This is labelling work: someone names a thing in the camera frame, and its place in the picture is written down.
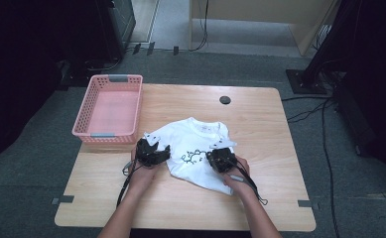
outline pink plastic basket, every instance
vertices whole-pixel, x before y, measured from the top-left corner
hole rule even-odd
[[[142,81],[141,75],[94,75],[72,133],[86,144],[136,143]]]

